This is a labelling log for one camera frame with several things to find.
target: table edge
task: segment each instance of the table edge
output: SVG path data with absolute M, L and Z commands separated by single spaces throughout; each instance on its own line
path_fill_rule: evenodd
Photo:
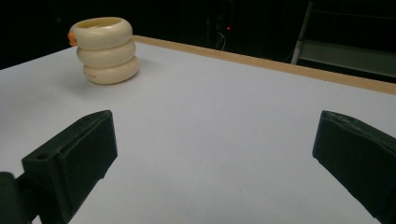
M 373 80 L 364 77 L 353 77 L 345 74 L 334 73 L 315 68 L 303 67 L 289 63 L 279 63 L 261 58 L 255 58 L 247 55 L 231 53 L 216 49 L 206 49 L 193 45 L 181 44 L 168 40 L 161 40 L 141 35 L 134 35 L 133 39 L 137 43 L 147 44 L 166 49 L 174 49 L 187 53 L 197 54 L 210 58 L 220 59 L 233 63 L 242 63 L 280 72 L 286 72 L 302 77 L 311 77 L 323 81 L 330 81 L 338 84 L 348 85 L 351 87 L 362 88 L 370 91 L 379 91 L 387 94 L 396 95 L 396 84 Z

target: orange object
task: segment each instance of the orange object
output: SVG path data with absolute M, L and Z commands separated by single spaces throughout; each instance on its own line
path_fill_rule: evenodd
M 77 45 L 77 40 L 76 40 L 73 32 L 70 32 L 69 34 L 67 34 L 67 37 L 69 38 L 69 41 L 70 41 L 69 45 L 70 46 L 76 46 Z

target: white tabletop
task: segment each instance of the white tabletop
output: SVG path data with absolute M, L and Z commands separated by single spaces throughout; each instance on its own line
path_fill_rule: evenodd
M 312 157 L 320 112 L 396 136 L 396 96 L 137 43 L 101 86 L 76 48 L 0 71 L 0 171 L 113 112 L 119 156 L 70 223 L 379 223 Z

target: table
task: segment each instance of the table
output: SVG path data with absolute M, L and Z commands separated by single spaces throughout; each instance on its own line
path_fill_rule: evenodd
M 119 156 L 71 223 L 378 223 L 312 147 L 322 110 L 395 136 L 396 85 L 134 39 L 141 70 L 116 85 L 76 48 L 1 70 L 0 170 L 110 109 Z

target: brown edge trim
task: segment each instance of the brown edge trim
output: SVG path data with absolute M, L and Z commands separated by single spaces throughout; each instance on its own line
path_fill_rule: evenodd
M 328 72 L 328 71 L 318 70 L 309 67 L 302 67 L 299 65 L 294 65 L 289 63 L 279 63 L 261 58 L 255 58 L 246 55 L 220 51 L 216 49 L 206 49 L 192 45 L 181 44 L 177 42 L 155 39 L 140 35 L 134 35 L 133 39 L 135 42 L 141 44 L 147 44 L 147 45 L 162 47 L 166 49 L 174 49 L 174 50 L 183 51 L 192 54 L 198 54 L 210 58 L 221 59 L 233 63 L 243 63 L 247 65 L 272 69 L 272 70 L 286 72 L 303 77 L 311 77 L 323 81 L 330 81 L 330 82 L 348 85 L 352 87 L 358 87 L 370 91 L 379 91 L 379 92 L 396 95 L 396 84 L 394 83 L 378 81 L 363 77 L 353 77 L 349 75 L 343 75 L 339 73 Z

